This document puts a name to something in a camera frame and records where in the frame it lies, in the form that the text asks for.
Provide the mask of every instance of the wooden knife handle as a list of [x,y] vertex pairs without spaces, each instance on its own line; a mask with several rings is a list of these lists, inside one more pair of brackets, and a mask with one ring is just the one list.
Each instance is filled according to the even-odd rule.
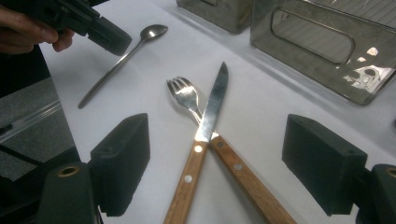
[[204,164],[208,143],[195,141],[183,173],[178,181],[174,198],[169,206],[164,224],[186,223],[192,198],[198,184],[198,178]]

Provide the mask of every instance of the white surface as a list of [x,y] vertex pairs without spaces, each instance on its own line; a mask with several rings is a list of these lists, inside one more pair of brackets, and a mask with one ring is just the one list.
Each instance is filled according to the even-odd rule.
[[[205,105],[221,62],[230,72],[229,86],[216,130],[280,200],[298,223],[355,223],[350,216],[327,217],[281,160],[288,114],[315,119],[369,154],[366,167],[396,163],[396,83],[367,106],[353,105],[249,45],[249,29],[230,35],[186,10],[176,1],[118,0],[95,8],[133,37],[159,23],[167,34],[147,43],[93,97],[77,105],[119,57],[76,35],[72,48],[42,49],[52,73],[80,157],[123,119],[148,113],[151,159],[122,217],[110,223],[162,223],[189,154],[196,126],[177,105],[165,80],[182,76],[201,92]],[[188,223],[261,223],[214,153],[208,153]]]

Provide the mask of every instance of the cutlery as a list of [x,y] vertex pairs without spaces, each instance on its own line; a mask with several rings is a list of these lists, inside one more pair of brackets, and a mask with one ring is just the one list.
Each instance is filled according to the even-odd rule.
[[129,51],[127,54],[122,56],[121,59],[116,63],[116,65],[113,66],[101,79],[99,79],[98,82],[88,91],[88,93],[82,98],[81,102],[78,104],[78,108],[81,109],[83,108],[90,100],[91,98],[97,93],[97,91],[105,84],[105,82],[119,69],[121,68],[126,62],[128,62],[128,59],[131,58],[131,56],[146,42],[149,42],[151,40],[154,40],[163,34],[166,33],[168,30],[167,26],[164,25],[150,25],[143,29],[140,32],[140,41],[137,43],[136,47],[134,47],[131,51]]
[[204,164],[207,146],[215,128],[222,100],[228,83],[227,65],[222,63],[207,101],[203,118],[191,147],[190,155],[177,184],[172,202],[166,214],[164,224],[185,223],[191,207],[192,198],[198,184],[199,175]]
[[[177,102],[188,109],[199,124],[202,114],[198,107],[198,94],[193,85],[184,77],[167,80],[167,85]],[[296,223],[274,195],[216,131],[212,133],[209,147],[219,155],[221,161],[266,223]]]

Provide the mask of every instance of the spoon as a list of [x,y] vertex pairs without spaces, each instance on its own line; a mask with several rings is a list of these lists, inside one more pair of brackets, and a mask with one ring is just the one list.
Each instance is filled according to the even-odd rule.
[[90,100],[91,98],[96,94],[96,92],[105,84],[105,82],[113,75],[119,68],[121,68],[129,58],[136,52],[145,42],[151,41],[153,39],[156,39],[163,34],[166,33],[168,30],[167,26],[164,25],[150,25],[146,27],[145,29],[140,32],[140,41],[137,43],[136,47],[129,51],[127,54],[122,56],[121,59],[114,65],[101,79],[99,79],[98,82],[88,91],[88,93],[82,98],[81,102],[78,104],[78,108],[82,109]]

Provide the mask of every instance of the finger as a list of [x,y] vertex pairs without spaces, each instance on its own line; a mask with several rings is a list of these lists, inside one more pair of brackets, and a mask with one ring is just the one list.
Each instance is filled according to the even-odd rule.
[[60,52],[69,48],[73,43],[74,32],[69,29],[64,29],[64,33],[59,36],[58,41],[52,44],[55,51]]
[[28,53],[33,50],[33,45],[6,45],[0,43],[0,52],[4,54],[23,54],[23,53]]
[[9,45],[35,45],[39,44],[35,39],[25,35],[21,35],[7,28],[0,28],[0,43]]
[[57,32],[47,24],[5,7],[0,7],[0,26],[29,36],[37,42],[54,43],[58,39]]

